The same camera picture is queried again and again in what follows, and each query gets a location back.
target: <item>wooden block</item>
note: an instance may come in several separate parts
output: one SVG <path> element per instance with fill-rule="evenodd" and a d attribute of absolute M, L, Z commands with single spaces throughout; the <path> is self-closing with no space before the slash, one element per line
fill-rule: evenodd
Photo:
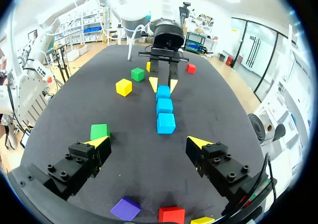
<path fill-rule="evenodd" d="M 104 136 L 110 136 L 107 124 L 94 124 L 90 127 L 90 139 L 95 140 Z"/>
<path fill-rule="evenodd" d="M 215 221 L 214 218 L 204 217 L 204 218 L 194 219 L 194 220 L 191 221 L 190 224 L 210 224 L 210 223 L 212 223 L 214 221 Z"/>
<path fill-rule="evenodd" d="M 175 130 L 173 114 L 159 113 L 157 118 L 157 134 L 172 134 Z"/>
<path fill-rule="evenodd" d="M 150 73 L 150 68 L 151 68 L 151 62 L 147 62 L 147 67 L 146 70 Z"/>
<path fill-rule="evenodd" d="M 190 74 L 194 74 L 197 67 L 194 64 L 187 65 L 187 72 Z"/>
<path fill-rule="evenodd" d="M 157 102 L 157 116 L 159 113 L 172 113 L 173 105 L 171 99 L 159 98 Z"/>
<path fill-rule="evenodd" d="M 184 224 L 185 209 L 179 207 L 159 208 L 160 223 Z"/>
<path fill-rule="evenodd" d="M 170 98 L 170 94 L 170 88 L 168 86 L 159 85 L 156 93 L 156 101 L 158 101 L 159 98 Z"/>
<path fill-rule="evenodd" d="M 131 79 L 135 81 L 142 81 L 145 78 L 145 70 L 135 68 L 131 70 Z"/>
<path fill-rule="evenodd" d="M 122 96 L 127 96 L 133 90 L 133 83 L 127 79 L 121 79 L 116 83 L 116 92 Z"/>
<path fill-rule="evenodd" d="M 110 212 L 124 221 L 131 221 L 139 212 L 141 207 L 138 203 L 123 197 Z"/>

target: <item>bolt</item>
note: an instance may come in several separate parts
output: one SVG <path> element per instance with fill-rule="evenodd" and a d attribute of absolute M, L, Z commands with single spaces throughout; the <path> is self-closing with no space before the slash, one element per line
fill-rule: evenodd
<path fill-rule="evenodd" d="M 67 153 L 67 154 L 65 155 L 65 158 L 68 159 L 68 160 L 71 160 L 71 159 L 72 159 L 72 156 L 71 156 L 69 153 Z"/>
<path fill-rule="evenodd" d="M 24 187 L 24 186 L 25 186 L 25 182 L 24 182 L 23 180 L 21 180 L 21 181 L 19 182 L 19 185 L 20 185 L 21 187 Z"/>
<path fill-rule="evenodd" d="M 53 173 L 53 172 L 55 172 L 55 167 L 54 167 L 53 165 L 49 164 L 49 165 L 48 165 L 48 170 L 49 170 L 51 173 Z"/>
<path fill-rule="evenodd" d="M 225 160 L 230 160 L 231 158 L 232 156 L 229 153 L 224 157 Z"/>
<path fill-rule="evenodd" d="M 221 162 L 220 158 L 214 158 L 213 163 L 214 164 L 219 164 Z"/>
<path fill-rule="evenodd" d="M 229 173 L 229 174 L 227 175 L 227 179 L 228 179 L 229 181 L 233 181 L 233 180 L 235 179 L 235 177 L 236 177 L 236 175 L 235 175 L 235 173 L 233 173 L 233 172 L 231 172 L 231 173 Z"/>
<path fill-rule="evenodd" d="M 76 163 L 82 164 L 82 163 L 84 163 L 84 160 L 83 160 L 81 157 L 78 157 L 78 158 L 76 159 Z"/>
<path fill-rule="evenodd" d="M 248 165 L 243 165 L 241 169 L 242 173 L 247 173 L 248 172 Z"/>
<path fill-rule="evenodd" d="M 66 173 L 65 171 L 62 171 L 60 173 L 60 177 L 63 179 L 63 180 L 67 180 L 69 178 L 69 175 L 68 173 Z"/>

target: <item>box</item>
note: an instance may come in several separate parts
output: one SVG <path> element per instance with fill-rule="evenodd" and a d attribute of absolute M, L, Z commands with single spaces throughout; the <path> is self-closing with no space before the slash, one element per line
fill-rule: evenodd
<path fill-rule="evenodd" d="M 78 49 L 73 49 L 72 51 L 66 53 L 69 62 L 74 61 L 80 56 L 80 52 Z"/>
<path fill-rule="evenodd" d="M 87 52 L 87 45 L 85 45 L 84 47 L 82 47 L 82 48 L 79 49 L 79 55 L 80 55 L 80 56 L 83 55 L 83 54 L 86 53 L 86 52 Z"/>

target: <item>black table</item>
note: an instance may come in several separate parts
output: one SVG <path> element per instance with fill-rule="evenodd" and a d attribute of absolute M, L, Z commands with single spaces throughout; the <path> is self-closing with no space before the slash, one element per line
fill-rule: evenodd
<path fill-rule="evenodd" d="M 171 98 L 176 119 L 172 135 L 158 135 L 156 99 L 148 81 L 133 81 L 133 91 L 123 97 L 115 83 L 131 80 L 131 69 L 146 69 L 147 58 L 138 57 L 144 47 L 111 45 L 76 72 L 53 97 L 39 117 L 26 145 L 21 164 L 34 163 L 44 172 L 47 164 L 64 157 L 68 146 L 86 142 L 91 124 L 110 127 L 112 154 L 95 179 L 89 179 L 69 202 L 90 212 L 116 218 L 109 211 L 123 197 L 140 203 L 134 221 L 156 222 L 159 207 L 186 209 L 186 222 L 221 216 L 227 200 L 206 177 L 200 178 L 185 154 L 188 135 L 221 141 L 229 153 L 260 171 L 263 155 L 250 121 L 238 99 L 204 58 L 184 53 L 197 67 L 186 72 L 179 63 L 179 83 Z M 159 63 L 160 73 L 168 66 Z"/>

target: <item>trash can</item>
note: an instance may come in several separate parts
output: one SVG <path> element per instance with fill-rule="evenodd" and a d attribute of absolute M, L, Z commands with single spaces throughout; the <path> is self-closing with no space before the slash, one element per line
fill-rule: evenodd
<path fill-rule="evenodd" d="M 221 62 L 224 62 L 224 59 L 225 59 L 225 56 L 224 56 L 223 54 L 220 54 L 219 60 L 220 60 Z"/>

